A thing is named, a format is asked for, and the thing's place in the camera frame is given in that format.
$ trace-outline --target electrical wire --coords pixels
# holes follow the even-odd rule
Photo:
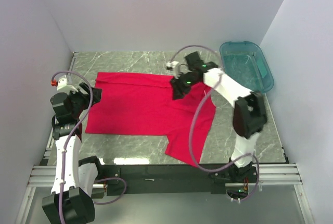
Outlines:
[[[176,57],[176,55],[178,55],[182,50],[186,49],[186,48],[190,48],[190,47],[199,47],[199,48],[204,48],[208,51],[210,51],[211,53],[213,53],[215,56],[218,57],[219,59],[219,63],[220,63],[220,66],[221,66],[221,70],[223,71],[223,63],[222,63],[222,59],[221,57],[212,49],[208,48],[208,47],[205,47],[205,46],[202,46],[202,45],[187,45],[183,48],[181,48],[179,51],[177,51],[171,58],[170,62],[172,62],[174,60],[174,58]],[[201,167],[195,157],[194,157],[194,154],[193,154],[193,148],[192,148],[192,139],[193,139],[193,132],[194,132],[194,128],[195,128],[195,123],[197,121],[197,118],[198,118],[198,115],[203,107],[203,105],[205,104],[205,102],[207,101],[207,99],[210,97],[210,95],[212,94],[212,92],[219,86],[219,84],[221,83],[222,81],[222,74],[224,72],[222,72],[220,74],[220,78],[219,80],[217,81],[217,83],[214,85],[214,87],[212,87],[209,92],[203,97],[203,99],[201,100],[201,102],[199,103],[195,113],[194,113],[194,116],[193,116],[193,119],[192,119],[192,123],[191,123],[191,127],[190,127],[190,131],[189,131],[189,138],[188,138],[188,148],[189,148],[189,153],[191,155],[191,158],[192,158],[192,161],[193,163],[202,171],[204,172],[208,172],[208,173],[215,173],[215,172],[220,172],[228,167],[230,167],[232,164],[234,164],[235,162],[237,162],[238,160],[244,158],[244,157],[247,157],[247,156],[252,156],[254,159],[255,159],[255,162],[257,164],[257,181],[255,182],[255,185],[254,185],[254,189],[248,194],[248,196],[246,196],[245,198],[241,199],[240,201],[244,201],[246,199],[248,199],[249,197],[251,197],[253,195],[253,193],[257,190],[257,187],[258,187],[258,184],[259,184],[259,161],[258,159],[256,158],[256,156],[254,154],[251,154],[251,153],[246,153],[246,154],[243,154],[239,157],[237,157],[236,159],[234,159],[233,161],[231,161],[230,163],[222,166],[221,168],[216,168],[216,169],[207,169],[207,168],[204,168],[204,167]]]
[[[93,89],[92,89],[92,86],[90,85],[90,83],[88,82],[87,79],[85,79],[82,75],[80,75],[79,73],[77,72],[74,72],[74,71],[69,71],[69,70],[66,70],[66,71],[58,71],[56,72],[52,78],[51,78],[51,83],[54,82],[54,79],[55,77],[58,75],[58,74],[62,74],[62,73],[70,73],[70,74],[74,74],[78,77],[80,77],[87,85],[88,85],[88,88],[89,88],[89,93],[90,93],[90,98],[89,98],[89,105],[88,105],[88,108],[87,108],[87,112],[85,113],[85,115],[79,120],[79,122],[74,126],[74,128],[71,130],[71,132],[69,133],[69,135],[67,136],[67,139],[63,145],[63,149],[64,151],[66,150],[67,148],[67,145],[71,139],[71,137],[73,136],[75,130],[79,127],[79,125],[82,123],[82,121],[87,117],[88,113],[89,113],[89,110],[91,109],[92,107],[92,104],[93,104]],[[60,192],[59,192],[59,217],[60,217],[60,221],[61,221],[61,224],[66,224],[65,223],[65,218],[63,216],[63,210],[62,210],[62,198],[63,198],[63,188],[64,188],[64,183],[65,183],[65,168],[66,168],[66,152],[63,152],[62,153],[62,164],[61,164],[61,183],[60,183]],[[124,190],[123,192],[121,193],[120,196],[118,196],[118,198],[116,198],[115,200],[111,201],[111,202],[108,202],[108,203],[104,203],[104,204],[100,204],[100,203],[95,203],[96,205],[105,205],[105,204],[109,204],[109,203],[113,203],[115,201],[117,201],[120,197],[122,197],[122,195],[125,193],[126,191],[126,188],[127,188],[127,184],[126,182],[121,179],[121,178],[107,178],[107,179],[102,179],[102,180],[98,180],[97,182],[102,182],[102,181],[108,181],[108,180],[120,180],[124,183]]]

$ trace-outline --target red fabric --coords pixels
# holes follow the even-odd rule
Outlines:
[[[141,73],[99,72],[95,87],[101,88],[100,103],[91,108],[86,133],[166,135],[165,154],[193,165],[188,135],[194,112],[210,88],[199,83],[183,99],[172,100],[171,76]],[[200,161],[204,142],[215,115],[211,99],[196,122],[193,151]]]

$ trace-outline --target table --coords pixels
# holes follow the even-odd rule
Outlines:
[[[189,54],[183,51],[176,60],[185,61]],[[140,72],[153,74],[171,74],[165,68],[174,52],[79,52],[74,53],[72,70],[82,74],[91,85],[99,71],[104,72]],[[218,63],[215,55],[202,51],[205,61]],[[77,86],[80,79],[73,77]],[[207,136],[200,162],[227,163],[234,149],[236,133],[232,127],[233,109],[217,93],[212,94],[216,105],[216,114],[211,131]],[[257,157],[261,163],[285,163],[285,153],[276,130],[272,112],[265,96],[268,123],[257,141]],[[83,121],[85,129],[87,120]],[[166,136],[130,136],[82,134],[82,147],[79,159],[96,155],[105,164],[181,164],[182,162],[164,154],[168,140]],[[48,165],[55,165],[55,145],[49,157]]]

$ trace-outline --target teal plastic bin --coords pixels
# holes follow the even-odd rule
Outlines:
[[[251,42],[226,42],[220,47],[225,72],[239,84],[266,93],[274,79],[264,54]]]

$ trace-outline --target red connector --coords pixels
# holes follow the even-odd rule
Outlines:
[[[56,80],[51,81],[51,86],[58,86],[58,82]]]

